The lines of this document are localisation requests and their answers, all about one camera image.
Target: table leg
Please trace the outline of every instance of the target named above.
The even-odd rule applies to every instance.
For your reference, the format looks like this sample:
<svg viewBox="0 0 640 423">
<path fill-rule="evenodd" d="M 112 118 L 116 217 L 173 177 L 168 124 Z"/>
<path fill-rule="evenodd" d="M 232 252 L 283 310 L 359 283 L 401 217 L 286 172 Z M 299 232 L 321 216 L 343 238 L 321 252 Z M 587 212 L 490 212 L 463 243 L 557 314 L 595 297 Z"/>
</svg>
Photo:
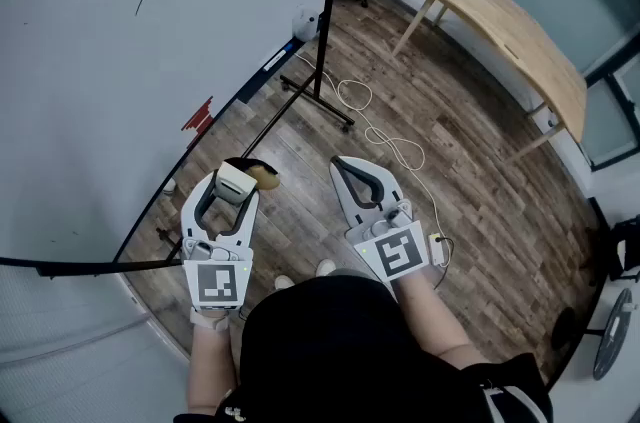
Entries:
<svg viewBox="0 0 640 423">
<path fill-rule="evenodd" d="M 527 114 L 527 117 L 530 117 L 533 119 L 533 117 L 535 117 L 536 115 L 538 115 L 542 110 L 544 110 L 545 108 L 547 108 L 547 103 L 545 101 L 543 101 L 542 103 L 540 103 L 536 108 L 534 108 L 531 112 L 529 112 Z"/>
<path fill-rule="evenodd" d="M 413 34 L 413 31 L 416 29 L 416 27 L 418 26 L 418 24 L 420 23 L 420 21 L 422 21 L 422 18 L 424 18 L 424 15 L 427 13 L 427 11 L 429 10 L 429 7 L 431 7 L 431 5 L 433 4 L 433 2 L 435 2 L 436 0 L 426 0 L 423 4 L 423 6 L 420 8 L 420 10 L 418 11 L 418 14 L 416 14 L 416 17 L 413 18 L 413 21 L 411 22 L 411 24 L 409 25 L 409 28 L 407 28 L 407 30 L 405 31 L 404 35 L 400 38 L 400 40 L 398 41 L 398 44 L 396 44 L 395 49 L 393 50 L 393 53 L 391 55 L 393 55 L 394 57 L 396 56 L 396 54 L 402 49 L 402 47 L 404 46 L 404 43 L 407 42 L 407 40 L 409 39 L 409 36 L 411 34 Z"/>
<path fill-rule="evenodd" d="M 440 23 L 440 19 L 442 18 L 442 16 L 444 15 L 444 13 L 447 11 L 447 6 L 445 3 L 442 4 L 442 9 L 440 9 L 440 12 L 438 13 L 438 15 L 436 16 L 436 19 L 433 20 L 433 26 L 435 27 L 438 23 Z"/>
<path fill-rule="evenodd" d="M 530 153 L 531 151 L 533 151 L 534 149 L 536 149 L 537 147 L 540 147 L 542 144 L 544 144 L 545 142 L 547 142 L 549 139 L 552 139 L 553 137 L 555 137 L 558 133 L 560 133 L 562 130 L 564 130 L 564 123 L 558 123 L 556 124 L 553 128 L 551 128 L 547 133 L 545 133 L 544 135 L 542 135 L 541 137 L 537 138 L 536 140 L 534 140 L 531 144 L 529 144 L 528 146 L 523 147 L 520 151 L 518 151 L 515 155 L 513 155 L 512 157 L 508 158 L 506 160 L 506 163 L 512 163 L 515 162 L 516 160 L 518 160 L 519 158 L 522 158 L 524 155 L 526 155 L 527 153 Z"/>
</svg>

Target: wooden floor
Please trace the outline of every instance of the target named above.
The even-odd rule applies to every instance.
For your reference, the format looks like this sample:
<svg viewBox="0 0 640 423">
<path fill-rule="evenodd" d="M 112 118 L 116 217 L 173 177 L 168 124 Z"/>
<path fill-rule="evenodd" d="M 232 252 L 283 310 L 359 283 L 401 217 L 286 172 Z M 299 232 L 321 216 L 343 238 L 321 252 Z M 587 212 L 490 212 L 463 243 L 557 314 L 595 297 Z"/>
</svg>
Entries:
<svg viewBox="0 0 640 423">
<path fill-rule="evenodd" d="M 585 229 L 595 227 L 594 216 L 549 145 L 513 165 L 503 163 L 540 132 L 505 89 L 441 30 L 423 22 L 398 57 L 391 57 L 412 17 L 395 0 L 370 0 L 368 9 L 336 0 L 325 70 L 336 83 L 357 79 L 369 84 L 374 97 L 365 112 L 373 124 L 424 148 L 426 163 L 418 175 L 436 198 L 444 231 L 456 244 L 440 296 L 488 358 L 500 361 L 532 351 L 548 378 L 561 357 L 549 344 L 556 317 L 567 305 L 584 313 L 593 293 L 588 273 L 578 266 L 588 256 Z M 303 55 L 315 59 L 315 45 Z M 282 73 L 301 81 L 310 68 L 293 58 Z M 362 88 L 347 93 L 353 104 L 366 96 Z M 158 198 L 122 260 L 166 257 L 170 249 L 155 228 L 171 229 L 177 239 L 185 196 L 223 159 L 239 156 L 290 95 L 274 76 L 249 105 L 235 102 L 179 168 L 175 194 Z M 328 85 L 322 95 L 340 106 Z M 303 281 L 323 258 L 367 271 L 343 236 L 347 224 L 328 169 L 335 154 L 390 169 L 425 231 L 436 231 L 428 195 L 388 147 L 367 142 L 363 120 L 347 113 L 356 126 L 344 134 L 334 117 L 300 99 L 256 148 L 255 157 L 274 166 L 282 184 L 261 194 L 243 314 L 272 292 L 277 275 Z M 415 150 L 400 147 L 415 164 Z M 230 208 L 214 204 L 206 219 L 212 236 L 228 229 L 234 218 Z M 183 270 L 128 278 L 189 350 L 190 299 Z M 236 360 L 242 325 L 234 317 Z"/>
</svg>

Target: hand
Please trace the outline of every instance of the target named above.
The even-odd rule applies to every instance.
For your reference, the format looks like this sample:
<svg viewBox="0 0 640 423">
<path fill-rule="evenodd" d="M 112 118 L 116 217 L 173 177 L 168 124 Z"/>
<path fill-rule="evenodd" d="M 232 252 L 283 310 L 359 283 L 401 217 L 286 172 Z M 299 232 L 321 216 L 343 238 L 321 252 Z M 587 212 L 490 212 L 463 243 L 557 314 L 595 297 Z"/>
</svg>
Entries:
<svg viewBox="0 0 640 423">
<path fill-rule="evenodd" d="M 229 314 L 229 311 L 227 311 L 226 309 L 219 309 L 219 310 L 203 309 L 201 311 L 198 311 L 198 313 L 200 313 L 202 316 L 205 316 L 207 318 L 213 318 L 214 320 L 216 320 L 218 318 L 227 316 Z"/>
</svg>

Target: black rod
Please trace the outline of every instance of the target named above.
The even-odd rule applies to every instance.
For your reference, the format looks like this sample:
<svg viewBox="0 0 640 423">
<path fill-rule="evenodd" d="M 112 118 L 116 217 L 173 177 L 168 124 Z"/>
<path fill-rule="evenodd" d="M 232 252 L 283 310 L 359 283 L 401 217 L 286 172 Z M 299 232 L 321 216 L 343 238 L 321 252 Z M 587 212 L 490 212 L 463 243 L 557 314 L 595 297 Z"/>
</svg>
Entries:
<svg viewBox="0 0 640 423">
<path fill-rule="evenodd" d="M 322 85 L 322 71 L 324 70 L 324 55 L 327 51 L 329 40 L 329 25 L 331 24 L 331 10 L 333 0 L 324 0 L 324 11 L 322 12 L 322 27 L 320 28 L 320 39 L 318 40 L 318 58 L 316 59 L 316 81 L 313 85 L 313 99 L 320 99 L 320 86 Z"/>
<path fill-rule="evenodd" d="M 30 259 L 0 258 L 0 265 L 35 268 L 43 277 L 117 274 L 180 266 L 180 260 L 132 261 L 128 263 L 75 263 L 64 261 L 34 261 Z"/>
<path fill-rule="evenodd" d="M 291 87 L 293 87 L 294 89 L 299 89 L 300 88 L 300 86 L 297 83 L 292 82 L 289 78 L 287 78 L 284 75 L 280 75 L 280 79 L 286 85 L 291 85 Z M 306 96 L 307 98 L 309 98 L 309 100 L 313 101 L 316 105 L 320 105 L 321 107 L 324 107 L 327 110 L 329 110 L 329 111 L 333 112 L 334 114 L 336 114 L 340 119 L 345 121 L 345 124 L 347 124 L 348 126 L 351 126 L 351 125 L 355 124 L 355 121 L 353 119 L 351 119 L 351 117 L 349 117 L 347 114 L 345 114 L 345 113 L 341 112 L 340 110 L 338 110 L 331 103 L 327 103 L 322 98 L 319 98 L 319 99 L 314 98 L 313 97 L 313 93 L 310 90 L 305 89 L 305 91 L 302 93 L 302 95 Z"/>
<path fill-rule="evenodd" d="M 173 246 L 173 248 L 171 249 L 171 252 L 169 253 L 169 255 L 165 258 L 165 262 L 166 263 L 170 263 L 173 258 L 175 258 L 176 254 L 178 254 L 178 252 L 180 252 L 180 249 L 182 248 L 182 236 L 180 237 L 180 239 L 176 242 L 176 244 Z"/>
<path fill-rule="evenodd" d="M 276 112 L 276 115 L 274 115 L 271 118 L 271 121 L 269 121 L 269 123 L 262 128 L 262 131 L 258 134 L 258 136 L 253 140 L 253 142 L 251 143 L 251 145 L 246 149 L 246 151 L 244 153 L 242 153 L 242 156 L 240 158 L 247 158 L 251 153 L 253 153 L 253 150 L 256 148 L 256 146 L 260 143 L 260 141 L 264 138 L 264 136 L 269 133 L 269 130 L 271 128 L 273 128 L 273 126 L 278 122 L 278 120 L 282 117 L 282 114 L 284 114 L 291 105 L 293 105 L 293 102 L 295 100 L 298 99 L 298 97 L 300 96 L 300 94 L 302 94 L 304 92 L 304 90 L 309 87 L 309 85 L 311 85 L 311 82 L 313 81 L 313 78 L 315 76 L 315 72 L 311 73 L 311 75 L 309 76 L 309 78 L 307 78 L 304 83 L 300 86 L 300 88 L 293 93 L 293 96 L 291 96 L 287 102 L 282 105 L 282 107 L 280 108 L 280 110 L 278 110 Z"/>
</svg>

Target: shoe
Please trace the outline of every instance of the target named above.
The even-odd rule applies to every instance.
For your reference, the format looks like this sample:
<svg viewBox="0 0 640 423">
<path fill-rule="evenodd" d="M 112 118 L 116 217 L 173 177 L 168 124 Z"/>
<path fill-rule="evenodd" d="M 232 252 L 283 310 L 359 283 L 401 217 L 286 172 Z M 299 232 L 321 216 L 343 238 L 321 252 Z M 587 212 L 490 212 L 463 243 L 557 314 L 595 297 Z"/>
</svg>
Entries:
<svg viewBox="0 0 640 423">
<path fill-rule="evenodd" d="M 330 259 L 323 259 L 316 269 L 316 277 L 329 275 L 336 269 L 336 264 Z"/>
<path fill-rule="evenodd" d="M 286 290 L 287 288 L 295 286 L 296 283 L 294 283 L 291 278 L 287 277 L 286 275 L 279 275 L 278 277 L 276 277 L 276 281 L 274 284 L 276 286 L 276 290 Z"/>
</svg>

